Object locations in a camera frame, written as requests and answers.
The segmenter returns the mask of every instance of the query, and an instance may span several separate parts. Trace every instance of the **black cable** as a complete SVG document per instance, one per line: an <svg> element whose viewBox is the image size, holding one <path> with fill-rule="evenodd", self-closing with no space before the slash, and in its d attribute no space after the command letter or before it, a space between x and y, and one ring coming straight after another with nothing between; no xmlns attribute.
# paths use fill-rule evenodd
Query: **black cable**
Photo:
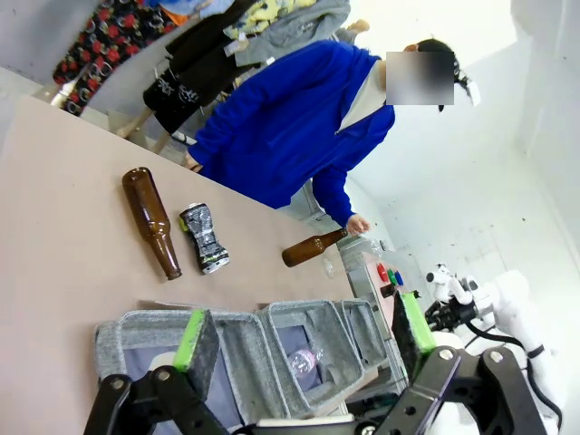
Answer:
<svg viewBox="0 0 580 435"><path fill-rule="evenodd" d="M488 329L486 329L484 331L484 333L488 333L489 331L491 331L493 328L495 328L495 325L490 326ZM471 340L468 341L468 343L465 345L464 349L467 350L468 347L470 347L473 342L475 342L478 338L481 338L479 335L475 334L475 337L473 337Z"/></svg>
<svg viewBox="0 0 580 435"><path fill-rule="evenodd" d="M504 342L504 343L511 343L515 344L522 348L525 352L526 349L522 342L520 342L517 338L506 336L506 335L495 335L493 333L487 333L486 331L481 331L478 327L474 326L471 322L465 324L468 329L474 333L475 335L480 336L481 338L485 338L486 340L492 340L494 342ZM529 382L532 391L537 396L537 398L544 403L558 418L558 431L562 428L562 410L558 408L558 406L550 401L543 392L540 391L539 387L537 386L536 379L534 379L534 369L532 367L532 362L529 358L527 358L527 381Z"/></svg>

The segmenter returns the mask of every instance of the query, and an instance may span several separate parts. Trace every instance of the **beige tabletop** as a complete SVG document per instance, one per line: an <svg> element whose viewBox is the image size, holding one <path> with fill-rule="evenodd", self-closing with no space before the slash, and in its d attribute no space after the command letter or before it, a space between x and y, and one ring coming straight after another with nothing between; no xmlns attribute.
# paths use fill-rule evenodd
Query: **beige tabletop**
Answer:
<svg viewBox="0 0 580 435"><path fill-rule="evenodd" d="M230 265L201 275L176 224L183 276L165 279L121 189L139 166L174 222L190 203L209 205ZM251 311L352 297L344 272L330 278L321 258L281 261L309 227L32 98L20 101L0 156L0 200L3 434L82 433L96 392L94 327L140 299ZM329 256L339 261L334 247Z"/></svg>

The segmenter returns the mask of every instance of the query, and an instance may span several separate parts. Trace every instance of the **bolt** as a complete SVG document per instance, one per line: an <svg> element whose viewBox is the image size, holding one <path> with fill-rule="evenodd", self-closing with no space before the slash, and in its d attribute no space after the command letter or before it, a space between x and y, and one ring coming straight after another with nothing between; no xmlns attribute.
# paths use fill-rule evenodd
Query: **bolt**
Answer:
<svg viewBox="0 0 580 435"><path fill-rule="evenodd" d="M497 351L493 351L491 353L489 353L489 357L495 362L495 363L501 363L501 361L504 359L503 356L501 356L501 353L497 352Z"/></svg>
<svg viewBox="0 0 580 435"><path fill-rule="evenodd" d="M441 352L439 352L439 357L443 358L445 361L452 360L453 352L450 351L449 349L443 349Z"/></svg>
<svg viewBox="0 0 580 435"><path fill-rule="evenodd" d="M167 379L169 379L169 372L167 372L166 370L162 370L161 372L157 373L157 379L159 379L162 382L166 381Z"/></svg>
<svg viewBox="0 0 580 435"><path fill-rule="evenodd" d="M373 435L374 433L374 426L367 426L366 428L362 428L361 435Z"/></svg>
<svg viewBox="0 0 580 435"><path fill-rule="evenodd" d="M123 382L121 379L115 379L111 386L114 390L120 390L121 387L125 384L125 382Z"/></svg>

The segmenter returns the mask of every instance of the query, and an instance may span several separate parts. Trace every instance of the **black pants with red flowers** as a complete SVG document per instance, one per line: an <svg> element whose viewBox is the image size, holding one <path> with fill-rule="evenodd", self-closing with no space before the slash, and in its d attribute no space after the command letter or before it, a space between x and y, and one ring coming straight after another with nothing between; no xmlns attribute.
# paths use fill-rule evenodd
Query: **black pants with red flowers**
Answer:
<svg viewBox="0 0 580 435"><path fill-rule="evenodd" d="M159 7L140 0L104 0L53 73L57 84L81 75L63 109L80 116L91 97L130 57L176 25Z"/></svg>

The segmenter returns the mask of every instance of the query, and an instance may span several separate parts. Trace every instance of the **person's hand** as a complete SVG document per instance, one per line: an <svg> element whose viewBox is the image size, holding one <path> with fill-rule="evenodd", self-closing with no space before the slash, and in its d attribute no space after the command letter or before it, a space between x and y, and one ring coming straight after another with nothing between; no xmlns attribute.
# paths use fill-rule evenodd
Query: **person's hand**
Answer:
<svg viewBox="0 0 580 435"><path fill-rule="evenodd" d="M196 162L196 160L191 157L187 151L185 151L185 158L183 159L183 166L185 166L189 170L193 170L194 172L200 172L203 166Z"/></svg>
<svg viewBox="0 0 580 435"><path fill-rule="evenodd" d="M361 215L352 215L346 223L346 229L349 233L356 236L357 234L369 231L371 229L371 224Z"/></svg>

